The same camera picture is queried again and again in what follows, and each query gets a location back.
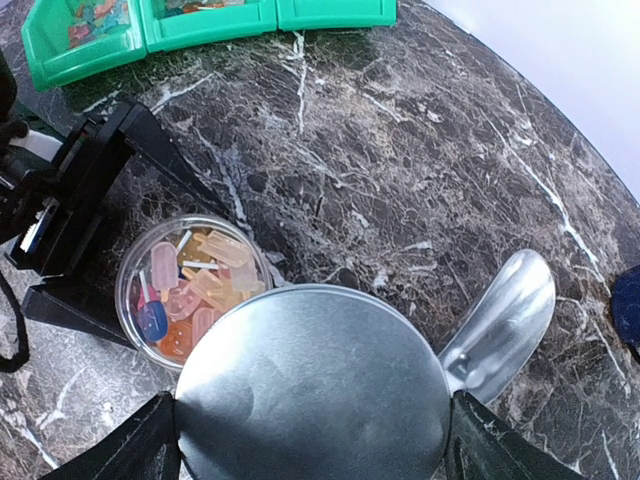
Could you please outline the green three-compartment candy bin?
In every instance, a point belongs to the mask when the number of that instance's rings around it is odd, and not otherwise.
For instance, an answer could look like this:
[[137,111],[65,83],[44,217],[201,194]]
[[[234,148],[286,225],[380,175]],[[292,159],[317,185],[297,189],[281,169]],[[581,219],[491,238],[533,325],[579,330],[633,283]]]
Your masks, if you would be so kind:
[[391,26],[397,11],[389,0],[274,0],[161,18],[166,1],[127,1],[131,24],[126,32],[70,48],[67,30],[82,2],[37,1],[24,21],[22,41],[39,91],[135,62],[149,53],[277,30]]

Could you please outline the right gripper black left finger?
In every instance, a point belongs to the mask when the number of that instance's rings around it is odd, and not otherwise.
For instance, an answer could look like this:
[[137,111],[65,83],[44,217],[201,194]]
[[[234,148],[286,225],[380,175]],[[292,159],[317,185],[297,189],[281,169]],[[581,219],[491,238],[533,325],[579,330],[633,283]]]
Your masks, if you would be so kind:
[[174,398],[160,392],[86,452],[46,479],[177,479],[180,451]]

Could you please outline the dark blue mug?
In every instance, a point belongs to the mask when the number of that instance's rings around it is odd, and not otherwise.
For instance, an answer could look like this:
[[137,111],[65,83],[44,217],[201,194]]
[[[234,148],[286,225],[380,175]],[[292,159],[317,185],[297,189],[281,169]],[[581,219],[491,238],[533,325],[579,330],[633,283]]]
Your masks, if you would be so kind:
[[612,318],[621,341],[639,352],[639,267],[621,274],[612,292]]

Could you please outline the red-orange gummy candies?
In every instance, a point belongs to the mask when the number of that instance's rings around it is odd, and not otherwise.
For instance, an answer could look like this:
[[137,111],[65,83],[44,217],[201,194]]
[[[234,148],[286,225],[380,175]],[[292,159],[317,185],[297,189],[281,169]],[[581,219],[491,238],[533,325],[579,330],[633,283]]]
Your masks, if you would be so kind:
[[68,27],[69,47],[126,32],[131,24],[129,3],[124,0],[84,1]]

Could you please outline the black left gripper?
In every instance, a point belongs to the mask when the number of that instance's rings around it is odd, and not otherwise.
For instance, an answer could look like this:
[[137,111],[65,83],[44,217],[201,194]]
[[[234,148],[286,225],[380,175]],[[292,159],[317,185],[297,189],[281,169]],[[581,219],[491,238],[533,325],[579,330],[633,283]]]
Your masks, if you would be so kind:
[[[18,270],[67,275],[75,269],[103,216],[103,199],[128,160],[139,154],[223,218],[229,209],[195,175],[151,110],[121,102],[107,119],[87,116],[62,137],[26,108],[16,108],[31,130],[62,142],[51,161],[10,147],[1,162],[1,240]],[[28,288],[21,311],[30,320],[83,332],[130,349],[113,296],[84,280],[48,278]]]

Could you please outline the silver metal scoop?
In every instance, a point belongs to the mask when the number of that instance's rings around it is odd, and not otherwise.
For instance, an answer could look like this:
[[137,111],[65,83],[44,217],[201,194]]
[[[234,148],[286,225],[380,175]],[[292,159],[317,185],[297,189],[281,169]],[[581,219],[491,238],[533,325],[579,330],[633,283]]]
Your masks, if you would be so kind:
[[515,252],[463,316],[438,354],[451,393],[495,400],[539,346],[554,315],[556,286],[536,251]]

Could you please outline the white round lid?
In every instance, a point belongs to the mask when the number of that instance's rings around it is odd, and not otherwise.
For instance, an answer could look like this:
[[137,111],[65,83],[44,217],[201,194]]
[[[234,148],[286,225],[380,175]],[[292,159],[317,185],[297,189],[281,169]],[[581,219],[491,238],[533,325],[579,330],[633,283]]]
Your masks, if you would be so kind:
[[208,330],[182,369],[174,418],[195,479],[428,479],[450,396],[432,348],[397,310],[299,285]]

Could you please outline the lollipop candies pile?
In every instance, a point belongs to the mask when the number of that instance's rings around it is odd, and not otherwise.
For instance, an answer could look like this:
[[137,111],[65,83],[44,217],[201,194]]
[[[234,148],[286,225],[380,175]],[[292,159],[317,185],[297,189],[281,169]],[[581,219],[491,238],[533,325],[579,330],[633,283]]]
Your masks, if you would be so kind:
[[160,17],[168,18],[182,14],[243,6],[245,4],[245,0],[166,1],[165,6],[161,10]]

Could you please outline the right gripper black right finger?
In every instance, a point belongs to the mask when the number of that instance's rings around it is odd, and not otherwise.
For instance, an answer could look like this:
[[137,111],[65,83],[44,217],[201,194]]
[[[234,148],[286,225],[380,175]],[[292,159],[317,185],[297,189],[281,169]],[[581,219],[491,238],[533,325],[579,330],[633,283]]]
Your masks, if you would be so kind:
[[451,401],[444,456],[449,479],[580,479],[582,476],[527,442],[470,393]]

